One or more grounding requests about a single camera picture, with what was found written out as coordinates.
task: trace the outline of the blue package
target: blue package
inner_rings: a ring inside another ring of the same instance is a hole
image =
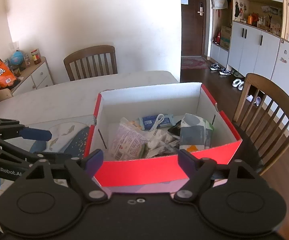
[[[152,115],[139,118],[140,126],[143,127],[144,130],[150,130],[154,125],[157,117],[158,115]],[[164,117],[165,119],[157,126],[157,128],[172,127],[176,125],[173,120],[173,114],[164,114]]]

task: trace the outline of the black sneaker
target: black sneaker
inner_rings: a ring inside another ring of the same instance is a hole
[[[210,70],[221,70],[221,67],[218,65],[218,63],[214,63],[210,66]]]
[[[230,76],[231,72],[229,70],[227,70],[226,68],[223,68],[222,70],[219,71],[220,75],[226,75],[226,76]]]

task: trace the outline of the brown door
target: brown door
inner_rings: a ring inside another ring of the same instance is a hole
[[[182,56],[202,55],[204,14],[198,13],[200,5],[204,8],[204,0],[188,0],[188,4],[181,5]]]

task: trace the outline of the orange snack bag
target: orange snack bag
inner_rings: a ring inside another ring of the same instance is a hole
[[[17,78],[10,69],[0,60],[0,87],[12,86],[16,80]]]

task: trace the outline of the white cable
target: white cable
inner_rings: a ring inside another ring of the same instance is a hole
[[[159,114],[156,118],[156,121],[154,123],[154,125],[151,127],[150,131],[149,132],[152,132],[153,130],[156,130],[157,129],[157,126],[159,124],[161,124],[162,122],[164,121],[164,114]]]

